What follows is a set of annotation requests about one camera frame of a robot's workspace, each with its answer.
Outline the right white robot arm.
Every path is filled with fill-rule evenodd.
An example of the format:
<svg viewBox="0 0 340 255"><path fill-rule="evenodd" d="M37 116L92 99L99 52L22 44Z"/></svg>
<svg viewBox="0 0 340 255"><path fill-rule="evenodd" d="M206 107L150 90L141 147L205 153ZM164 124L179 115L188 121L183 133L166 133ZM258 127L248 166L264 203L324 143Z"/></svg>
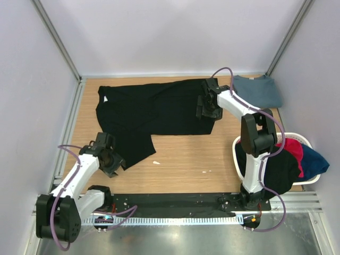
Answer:
<svg viewBox="0 0 340 255"><path fill-rule="evenodd" d="M265 195L265 168L277 143L277 123L269 109L260 110L248 104L230 87L220 87L214 78L205 79L201 86L203 95L198 97L197 118L217 121L225 109L241 122L240 141L246 153L246 167L239 202L243 209L252 210Z"/></svg>

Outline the black t-shirt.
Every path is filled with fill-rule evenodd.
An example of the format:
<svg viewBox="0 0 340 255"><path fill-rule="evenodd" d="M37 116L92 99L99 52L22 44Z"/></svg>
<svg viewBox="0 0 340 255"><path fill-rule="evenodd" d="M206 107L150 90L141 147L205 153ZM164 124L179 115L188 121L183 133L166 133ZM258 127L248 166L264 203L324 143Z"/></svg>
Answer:
<svg viewBox="0 0 340 255"><path fill-rule="evenodd" d="M116 140L115 150L126 170L155 154L152 135L207 135L214 120L198 118L204 79L168 83L99 87L96 108L103 132Z"/></svg>

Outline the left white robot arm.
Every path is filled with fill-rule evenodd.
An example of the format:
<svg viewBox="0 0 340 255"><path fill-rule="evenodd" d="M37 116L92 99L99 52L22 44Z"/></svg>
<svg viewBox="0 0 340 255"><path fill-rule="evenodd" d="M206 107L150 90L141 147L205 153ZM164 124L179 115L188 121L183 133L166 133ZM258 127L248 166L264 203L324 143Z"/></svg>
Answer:
<svg viewBox="0 0 340 255"><path fill-rule="evenodd" d="M110 188L92 185L81 195L92 175L101 170L106 176L116 176L125 165L115 150L115 138L99 132L94 141L80 148L76 162L66 178L50 193L42 194L36 202L36 236L74 242L81 230L81 222L97 209L108 212L113 205Z"/></svg>

